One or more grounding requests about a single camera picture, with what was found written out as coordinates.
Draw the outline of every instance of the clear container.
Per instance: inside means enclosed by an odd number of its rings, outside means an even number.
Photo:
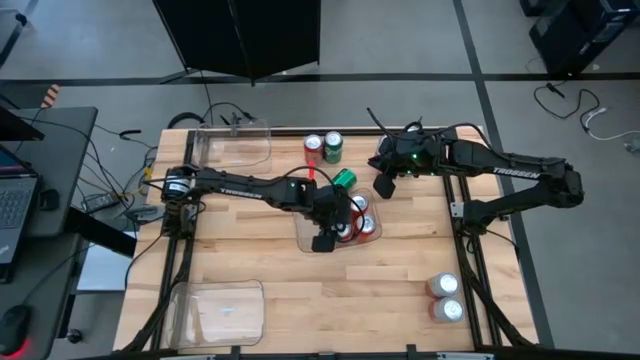
[[[266,120],[225,127],[201,125],[194,138],[192,164],[255,175],[271,170],[271,129]]]
[[[360,188],[350,191],[349,195],[363,195],[367,198],[367,200],[369,200],[369,207],[367,208],[365,215],[373,216],[373,218],[376,220],[376,229],[371,234],[360,234],[356,236],[355,239],[349,242],[336,243],[335,250],[349,246],[367,244],[379,239],[382,236],[382,224],[380,223],[378,211],[376,210],[375,197],[373,196],[371,191],[365,188]],[[352,221],[351,225],[353,226],[354,231],[357,231],[355,218],[353,220],[354,221]],[[312,221],[305,219],[304,216],[299,213],[293,214],[293,221],[296,225],[296,238],[298,241],[298,248],[300,248],[300,250],[303,252],[313,252],[313,250],[311,250],[313,237],[318,235],[318,233],[320,232],[320,228],[318,228],[317,225],[313,224]]]
[[[171,292],[164,346],[181,350],[255,345],[264,322],[264,289],[257,280],[180,283]]]

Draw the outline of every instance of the laptop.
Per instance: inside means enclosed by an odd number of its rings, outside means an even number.
[[[29,211],[38,198],[40,177],[0,145],[0,283],[10,281]]]

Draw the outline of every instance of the gray floor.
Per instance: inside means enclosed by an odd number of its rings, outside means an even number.
[[[7,2],[0,0],[0,6]],[[544,71],[527,35],[533,20],[522,15],[518,0],[462,2],[483,72]],[[23,33],[0,69],[0,79],[158,77],[181,70],[151,0],[41,0],[31,19],[33,28]],[[321,65],[289,73],[470,72],[451,0],[407,0],[402,6],[393,0],[324,0],[322,26]],[[636,25],[589,71],[640,71],[639,41]],[[583,175],[584,204],[523,215],[555,344],[640,353],[635,335],[640,286],[634,278],[634,255],[640,250],[634,241],[640,230],[634,221],[640,158],[623,149],[624,140],[591,139],[577,117],[561,121],[546,114],[532,97],[533,89],[543,84],[489,82],[487,88],[506,150],[563,156]],[[558,112],[567,112],[582,87],[598,94],[609,108],[594,120],[598,134],[640,129],[640,81],[571,82],[561,88],[567,100],[546,92],[541,98]],[[485,125],[472,82],[271,83],[255,88],[209,85],[209,90],[213,101],[237,102],[272,125],[369,125],[367,106],[387,124],[405,124],[422,115],[429,125]],[[98,124],[113,130],[142,129],[139,138],[153,145],[175,114],[202,113],[207,99],[204,87],[196,85],[64,87],[56,106],[96,106]],[[105,167],[121,182],[142,162],[142,146],[98,129],[93,139]],[[86,170],[82,176],[95,180]],[[59,341],[52,358],[106,353],[121,302],[119,294],[79,298],[71,325],[91,336],[76,346]],[[98,307],[108,309],[103,313],[109,315],[88,316]]]

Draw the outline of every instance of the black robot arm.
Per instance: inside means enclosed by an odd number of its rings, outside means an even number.
[[[496,217],[542,205],[570,208],[584,198],[580,174],[564,159],[500,153],[476,142],[448,138],[441,130],[388,136],[369,165],[382,172],[374,188],[383,198],[392,196],[397,176],[495,174],[538,181],[530,189],[492,201],[451,204],[454,217],[472,234],[484,234]]]
[[[302,177],[280,176],[264,180],[190,165],[167,171],[162,201],[167,209],[180,209],[214,193],[262,200],[276,209],[301,213],[320,228],[313,238],[314,252],[333,251],[335,243],[341,239],[338,230],[342,224],[349,223],[351,216],[351,199],[340,185],[318,188],[315,180]],[[179,210],[173,214],[173,218],[170,212],[169,218],[165,219],[165,228],[169,231],[185,229],[188,222],[184,215]]]

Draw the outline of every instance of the wooden tabletop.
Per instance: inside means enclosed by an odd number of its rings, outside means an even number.
[[[471,128],[460,138],[480,141]],[[160,139],[153,177],[182,163],[187,130],[165,130]],[[356,188],[371,189],[377,174],[366,160],[378,136],[345,136],[342,161],[323,165],[333,176],[342,168],[358,177]],[[260,178],[282,175],[304,165],[302,137],[274,137],[272,162]],[[305,176],[305,172],[296,173]],[[469,178],[474,199],[500,196],[493,175]],[[457,181],[454,190],[458,200]],[[398,179],[391,200],[375,198],[382,237],[372,243],[329,254],[304,253],[296,244],[292,215],[260,201],[211,195],[198,218],[191,282],[260,280],[266,302],[265,332],[243,353],[404,352],[472,350],[468,321],[436,324],[428,315],[425,281],[438,272],[459,276],[448,204],[440,177]],[[160,204],[159,191],[148,203]],[[494,221],[489,229],[510,238],[509,225]],[[160,224],[143,227],[136,254],[159,234]],[[535,328],[513,246],[494,235],[481,237],[494,299],[529,340]],[[114,349],[129,343],[158,301],[167,240],[161,239],[137,260],[129,278]],[[181,261],[176,254],[176,268]],[[464,304],[463,294],[456,296]],[[483,340],[490,343],[483,307],[479,318]],[[200,348],[184,353],[229,353],[228,347]]]

